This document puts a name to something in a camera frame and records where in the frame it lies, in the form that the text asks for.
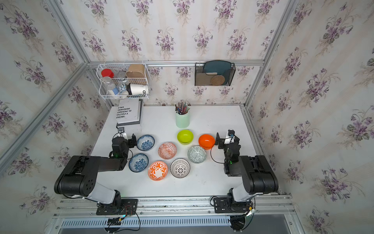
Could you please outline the blue floral bowl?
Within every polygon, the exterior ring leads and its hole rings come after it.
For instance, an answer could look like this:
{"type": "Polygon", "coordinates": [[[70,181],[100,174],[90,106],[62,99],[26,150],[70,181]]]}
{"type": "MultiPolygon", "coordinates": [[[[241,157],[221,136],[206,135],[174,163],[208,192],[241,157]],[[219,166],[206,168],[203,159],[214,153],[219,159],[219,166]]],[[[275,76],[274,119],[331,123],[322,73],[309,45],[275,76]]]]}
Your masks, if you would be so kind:
{"type": "Polygon", "coordinates": [[[134,173],[144,171],[149,164],[149,158],[145,154],[136,154],[129,161],[129,169],[134,173]]]}
{"type": "Polygon", "coordinates": [[[155,139],[151,135],[143,135],[137,140],[137,149],[140,151],[149,151],[153,148],[155,139]]]}

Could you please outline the green grey pattern bowl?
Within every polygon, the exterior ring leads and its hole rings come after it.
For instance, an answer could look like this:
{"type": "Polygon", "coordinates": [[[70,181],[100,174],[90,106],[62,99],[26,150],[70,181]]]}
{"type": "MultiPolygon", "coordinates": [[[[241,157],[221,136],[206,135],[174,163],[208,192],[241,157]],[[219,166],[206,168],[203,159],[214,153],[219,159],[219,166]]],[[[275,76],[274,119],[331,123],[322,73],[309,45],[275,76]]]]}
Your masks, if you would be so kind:
{"type": "Polygon", "coordinates": [[[204,148],[195,145],[189,148],[188,158],[191,162],[200,164],[206,160],[207,154],[204,148]]]}

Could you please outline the orange geometric pattern bowl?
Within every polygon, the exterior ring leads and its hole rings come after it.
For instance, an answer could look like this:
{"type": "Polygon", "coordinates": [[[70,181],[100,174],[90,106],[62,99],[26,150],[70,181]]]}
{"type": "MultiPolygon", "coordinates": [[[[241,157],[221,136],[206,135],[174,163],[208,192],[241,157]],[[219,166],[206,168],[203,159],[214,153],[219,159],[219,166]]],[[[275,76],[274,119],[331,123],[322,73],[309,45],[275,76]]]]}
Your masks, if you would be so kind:
{"type": "Polygon", "coordinates": [[[165,142],[160,145],[158,149],[158,155],[164,160],[170,160],[177,154],[177,147],[172,142],[165,142]]]}

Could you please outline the orange floral pattern bowl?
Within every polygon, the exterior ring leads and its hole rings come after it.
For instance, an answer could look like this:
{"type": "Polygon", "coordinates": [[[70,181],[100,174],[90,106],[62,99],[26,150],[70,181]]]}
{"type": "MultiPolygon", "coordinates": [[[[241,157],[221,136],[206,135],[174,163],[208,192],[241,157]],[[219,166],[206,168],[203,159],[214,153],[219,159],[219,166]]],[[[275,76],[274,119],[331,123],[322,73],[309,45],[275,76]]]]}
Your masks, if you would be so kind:
{"type": "Polygon", "coordinates": [[[148,168],[148,177],[153,181],[161,181],[168,174],[168,166],[163,161],[155,161],[148,168]]]}

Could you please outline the black white pattern bowl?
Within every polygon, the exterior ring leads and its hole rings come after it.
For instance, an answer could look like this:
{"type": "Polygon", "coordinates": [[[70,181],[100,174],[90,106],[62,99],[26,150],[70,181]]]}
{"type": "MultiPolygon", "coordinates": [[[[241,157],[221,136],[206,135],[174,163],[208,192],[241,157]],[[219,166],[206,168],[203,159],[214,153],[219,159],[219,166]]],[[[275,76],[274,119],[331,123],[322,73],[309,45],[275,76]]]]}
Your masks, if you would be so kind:
{"type": "Polygon", "coordinates": [[[171,174],[175,178],[184,178],[186,177],[191,170],[189,162],[185,159],[176,159],[172,162],[170,166],[171,174]]]}

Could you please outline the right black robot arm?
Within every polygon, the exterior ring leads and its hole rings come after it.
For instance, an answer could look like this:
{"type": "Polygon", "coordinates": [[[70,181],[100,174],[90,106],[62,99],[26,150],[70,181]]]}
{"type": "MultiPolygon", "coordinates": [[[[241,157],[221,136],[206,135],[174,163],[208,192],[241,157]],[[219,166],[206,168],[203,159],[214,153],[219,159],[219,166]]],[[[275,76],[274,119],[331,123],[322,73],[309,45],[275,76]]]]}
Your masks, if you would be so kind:
{"type": "Polygon", "coordinates": [[[240,177],[242,183],[231,188],[226,197],[214,198],[215,213],[245,213],[253,209],[255,196],[278,191],[279,183],[264,155],[241,156],[240,139],[233,130],[226,137],[216,135],[215,145],[224,151],[224,173],[228,177],[240,177]]]}

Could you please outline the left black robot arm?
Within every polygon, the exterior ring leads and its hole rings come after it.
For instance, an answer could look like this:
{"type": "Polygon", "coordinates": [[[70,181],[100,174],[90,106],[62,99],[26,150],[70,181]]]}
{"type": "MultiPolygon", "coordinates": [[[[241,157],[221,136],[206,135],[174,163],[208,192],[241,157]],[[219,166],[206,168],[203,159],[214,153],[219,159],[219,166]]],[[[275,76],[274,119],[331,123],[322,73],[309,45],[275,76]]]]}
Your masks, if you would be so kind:
{"type": "Polygon", "coordinates": [[[136,145],[134,134],[126,139],[117,133],[112,138],[112,151],[108,157],[71,157],[54,184],[55,193],[70,199],[88,199],[100,206],[120,207],[120,192],[98,183],[96,179],[100,172],[122,171],[128,162],[130,149],[136,145]]]}

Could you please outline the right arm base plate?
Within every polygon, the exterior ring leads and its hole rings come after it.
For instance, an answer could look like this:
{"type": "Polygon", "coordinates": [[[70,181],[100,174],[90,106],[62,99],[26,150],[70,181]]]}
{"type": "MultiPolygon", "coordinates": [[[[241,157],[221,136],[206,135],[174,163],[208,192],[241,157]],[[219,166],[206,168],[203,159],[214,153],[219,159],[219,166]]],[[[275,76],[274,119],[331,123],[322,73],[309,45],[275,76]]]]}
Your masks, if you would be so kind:
{"type": "Polygon", "coordinates": [[[216,214],[247,213],[253,208],[252,201],[235,202],[233,199],[227,197],[220,198],[213,196],[210,199],[210,204],[216,214]]]}

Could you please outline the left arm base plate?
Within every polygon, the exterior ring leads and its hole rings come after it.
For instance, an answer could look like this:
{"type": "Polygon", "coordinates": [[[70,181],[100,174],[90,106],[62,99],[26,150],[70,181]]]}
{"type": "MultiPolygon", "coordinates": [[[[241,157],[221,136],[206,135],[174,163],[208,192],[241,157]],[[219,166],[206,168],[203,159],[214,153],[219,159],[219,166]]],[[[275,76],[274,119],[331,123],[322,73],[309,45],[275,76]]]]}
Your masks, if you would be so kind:
{"type": "Polygon", "coordinates": [[[137,205],[138,199],[122,199],[119,204],[99,203],[96,215],[134,215],[137,205]]]}

